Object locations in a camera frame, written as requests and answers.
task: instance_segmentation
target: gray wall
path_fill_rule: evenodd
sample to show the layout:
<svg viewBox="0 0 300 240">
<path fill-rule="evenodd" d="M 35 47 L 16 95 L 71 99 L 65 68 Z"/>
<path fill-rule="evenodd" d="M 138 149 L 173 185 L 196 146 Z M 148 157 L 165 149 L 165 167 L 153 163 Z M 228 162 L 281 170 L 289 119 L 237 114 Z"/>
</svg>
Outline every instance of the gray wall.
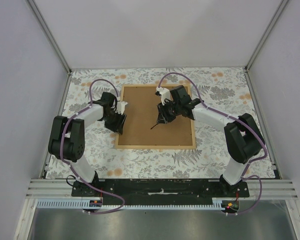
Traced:
<svg viewBox="0 0 300 240">
<path fill-rule="evenodd" d="M 251 71 L 278 158 L 300 198 L 300 0 L 292 0 Z"/>
<path fill-rule="evenodd" d="M 0 240 L 37 178 L 66 72 L 24 0 L 0 0 Z"/>
<path fill-rule="evenodd" d="M 99 69 L 245 66 L 280 1 L 36 0 L 69 65 Z"/>
</svg>

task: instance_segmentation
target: leaf pattern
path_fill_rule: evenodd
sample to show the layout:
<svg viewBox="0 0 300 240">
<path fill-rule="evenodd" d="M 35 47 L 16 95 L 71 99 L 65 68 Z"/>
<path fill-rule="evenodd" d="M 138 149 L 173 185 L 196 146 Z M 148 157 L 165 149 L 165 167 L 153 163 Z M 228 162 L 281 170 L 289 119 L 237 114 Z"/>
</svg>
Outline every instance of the leaf pattern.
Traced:
<svg viewBox="0 0 300 240">
<path fill-rule="evenodd" d="M 71 78 L 63 115 L 70 116 L 86 107 L 89 86 L 95 79 L 111 81 L 120 93 L 123 84 L 158 84 L 169 72 L 183 73 L 193 80 L 209 106 L 234 116 L 249 113 L 258 121 L 243 69 L 239 67 L 76 70 Z M 189 84 L 179 75 L 169 75 L 166 82 Z M 108 83 L 98 81 L 92 86 L 93 99 L 99 99 L 102 92 L 115 93 Z M 191 93 L 193 98 L 198 97 L 193 87 Z M 103 122 L 96 121 L 85 130 L 84 154 L 100 178 L 219 178 L 230 159 L 225 136 L 203 122 L 195 121 L 194 127 L 196 149 L 115 149 L 115 135 L 104 127 Z M 60 160 L 50 159 L 46 178 L 66 178 L 70 174 L 69 168 Z M 252 174 L 274 178 L 269 158 L 254 162 L 247 176 Z"/>
</svg>

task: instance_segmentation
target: brown board surface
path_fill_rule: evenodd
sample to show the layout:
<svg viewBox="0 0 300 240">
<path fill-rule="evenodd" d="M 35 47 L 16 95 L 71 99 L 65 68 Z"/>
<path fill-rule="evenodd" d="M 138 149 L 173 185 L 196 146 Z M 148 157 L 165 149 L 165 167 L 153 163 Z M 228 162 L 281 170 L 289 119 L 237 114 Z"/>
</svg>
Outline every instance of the brown board surface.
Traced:
<svg viewBox="0 0 300 240">
<path fill-rule="evenodd" d="M 179 84 L 166 84 L 162 87 L 172 89 Z M 122 86 L 121 101 L 128 103 L 124 113 L 127 115 L 123 134 L 117 135 L 117 149 L 195 149 L 194 123 L 189 118 L 177 116 L 173 122 L 156 124 L 157 104 L 161 98 L 155 95 L 157 85 Z M 190 86 L 185 85 L 190 93 Z"/>
</svg>

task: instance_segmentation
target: gray floor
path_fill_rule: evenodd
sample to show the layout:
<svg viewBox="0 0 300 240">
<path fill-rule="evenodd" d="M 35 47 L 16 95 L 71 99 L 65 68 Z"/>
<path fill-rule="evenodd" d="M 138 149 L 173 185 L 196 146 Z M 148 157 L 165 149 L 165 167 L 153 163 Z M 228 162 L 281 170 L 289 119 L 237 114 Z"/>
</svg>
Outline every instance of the gray floor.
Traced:
<svg viewBox="0 0 300 240">
<path fill-rule="evenodd" d="M 252 202 L 241 201 L 241 209 Z M 122 210 L 87 215 L 76 209 L 37 209 L 29 240 L 296 240 L 284 201 L 261 202 L 225 217 L 203 210 Z"/>
</svg>

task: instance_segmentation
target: purple cable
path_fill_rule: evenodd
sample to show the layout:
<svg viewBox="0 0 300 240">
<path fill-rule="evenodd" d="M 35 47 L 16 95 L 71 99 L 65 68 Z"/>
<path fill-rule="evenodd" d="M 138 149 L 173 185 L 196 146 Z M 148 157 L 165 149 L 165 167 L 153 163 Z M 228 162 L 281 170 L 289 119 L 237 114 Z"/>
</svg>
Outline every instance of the purple cable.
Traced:
<svg viewBox="0 0 300 240">
<path fill-rule="evenodd" d="M 205 104 L 205 102 L 204 102 L 204 101 L 202 100 L 202 98 L 201 98 L 201 95 L 200 95 L 200 92 L 199 92 L 198 87 L 197 87 L 197 86 L 195 85 L 195 83 L 194 83 L 190 78 L 188 78 L 186 75 L 184 75 L 184 74 L 182 74 L 182 73 L 179 73 L 179 72 L 169 72 L 169 73 L 167 73 L 166 75 L 164 75 L 164 76 L 161 78 L 158 87 L 160 88 L 162 81 L 163 81 L 167 76 L 172 75 L 172 74 L 175 74 L 175 75 L 179 75 L 179 76 L 184 77 L 185 79 L 187 79 L 187 80 L 193 85 L 194 89 L 196 90 L 196 92 L 197 92 L 197 94 L 198 94 L 198 97 L 199 97 L 199 99 L 200 99 L 201 104 L 202 104 L 206 109 L 211 110 L 211 111 L 213 111 L 213 112 L 215 112 L 215 113 L 217 113 L 217 114 L 220 114 L 220 115 L 222 115 L 222 116 L 224 116 L 224 117 L 227 117 L 227 118 L 229 118 L 229 119 L 232 119 L 232 120 L 237 121 L 238 123 L 240 123 L 241 125 L 243 125 L 244 127 L 246 127 L 246 128 L 253 134 L 253 136 L 258 140 L 258 142 L 260 143 L 261 147 L 263 148 L 264 155 L 261 156 L 261 157 L 257 157 L 257 158 L 254 158 L 254 159 L 250 160 L 250 161 L 248 162 L 248 164 L 245 166 L 245 169 L 244 169 L 244 171 L 242 172 L 242 175 L 241 175 L 241 180 L 242 180 L 242 181 L 246 181 L 246 180 L 249 180 L 249 179 L 251 179 L 251 178 L 257 178 L 257 179 L 259 180 L 259 182 L 260 182 L 260 193 L 259 193 L 259 196 L 258 196 L 257 200 L 255 201 L 255 203 L 254 203 L 251 207 L 249 207 L 248 209 L 246 209 L 246 210 L 244 210 L 244 211 L 241 211 L 241 212 L 239 212 L 239 213 L 237 213 L 237 214 L 236 214 L 236 213 L 229 213 L 229 214 L 231 214 L 231 215 L 239 215 L 239 214 L 243 214 L 243 213 L 246 213 L 246 212 L 248 212 L 248 211 L 254 209 L 254 208 L 257 206 L 257 204 L 259 203 L 260 198 L 261 198 L 261 195 L 262 195 L 262 182 L 261 182 L 260 177 L 257 176 L 257 175 L 252 175 L 252 176 L 249 176 L 249 177 L 247 177 L 247 178 L 244 178 L 244 175 L 246 174 L 246 172 L 247 172 L 247 170 L 248 170 L 248 168 L 249 168 L 249 166 L 250 166 L 251 163 L 253 163 L 253 162 L 255 162 L 255 161 L 258 161 L 258 160 L 265 159 L 265 158 L 268 156 L 268 151 L 267 151 L 266 145 L 262 142 L 261 138 L 256 134 L 256 132 L 255 132 L 251 127 L 249 127 L 247 124 L 245 124 L 243 121 L 241 121 L 240 119 L 238 119 L 238 118 L 236 118 L 236 117 L 233 117 L 233 116 L 230 116 L 230 115 L 228 115 L 228 114 L 226 114 L 226 113 L 224 113 L 224 112 L 222 112 L 222 111 L 219 111 L 219 110 L 217 110 L 217 109 L 214 109 L 214 108 L 212 108 L 212 107 L 207 106 L 207 105 Z"/>
<path fill-rule="evenodd" d="M 70 122 L 71 122 L 72 119 L 74 119 L 75 117 L 77 117 L 78 115 L 80 115 L 81 113 L 83 113 L 84 111 L 88 110 L 88 109 L 90 108 L 90 106 L 92 106 L 92 104 L 93 104 L 92 85 L 93 85 L 95 82 L 98 82 L 98 81 L 105 81 L 105 82 L 111 84 L 111 86 L 112 86 L 112 87 L 114 88 L 114 90 L 115 90 L 116 96 L 119 97 L 119 94 L 118 94 L 118 91 L 117 91 L 116 87 L 115 87 L 110 81 L 105 80 L 105 79 L 96 79 L 96 80 L 94 80 L 94 81 L 91 83 L 91 85 L 90 85 L 90 87 L 89 87 L 89 96 L 90 96 L 90 103 L 89 103 L 89 105 L 88 105 L 87 107 L 85 107 L 84 109 L 81 109 L 80 111 L 78 111 L 76 114 L 72 115 L 72 116 L 68 119 L 68 121 L 66 122 L 66 124 L 65 124 L 65 126 L 64 126 L 62 135 L 61 135 L 61 143 L 60 143 L 60 159 L 61 159 L 62 162 L 64 162 L 64 163 L 67 164 L 67 165 L 70 165 L 70 163 L 67 162 L 67 161 L 64 159 L 64 143 L 65 143 L 65 137 L 66 137 L 66 132 L 67 132 L 68 126 L 69 126 L 69 124 L 70 124 Z M 93 190 L 95 190 L 95 191 L 98 191 L 98 192 L 100 192 L 100 193 L 107 194 L 107 195 L 110 195 L 110 196 L 112 196 L 112 197 L 116 197 L 116 198 L 122 200 L 122 204 L 121 204 L 119 207 L 117 207 L 117 208 L 114 208 L 114 209 L 111 209 L 111 210 L 107 210 L 107 211 L 91 212 L 90 214 L 93 214 L 93 215 L 100 215 L 100 214 L 110 214 L 110 213 L 114 213 L 114 212 L 118 211 L 119 209 L 121 209 L 121 208 L 125 205 L 126 201 L 123 199 L 123 197 L 121 197 L 121 196 L 119 196 L 119 195 L 116 195 L 116 194 L 114 194 L 114 193 L 111 193 L 111 192 L 103 191 L 103 190 L 101 190 L 101 189 L 98 189 L 98 188 L 92 186 L 92 185 L 89 184 L 87 181 L 85 181 L 84 179 L 82 179 L 82 178 L 78 175 L 78 173 L 76 172 L 76 170 L 75 170 L 71 165 L 70 165 L 70 169 L 71 169 L 71 171 L 73 172 L 73 174 L 74 174 L 77 178 L 79 178 L 79 179 L 80 179 L 85 185 L 87 185 L 89 188 L 91 188 L 91 189 L 93 189 Z"/>
</svg>

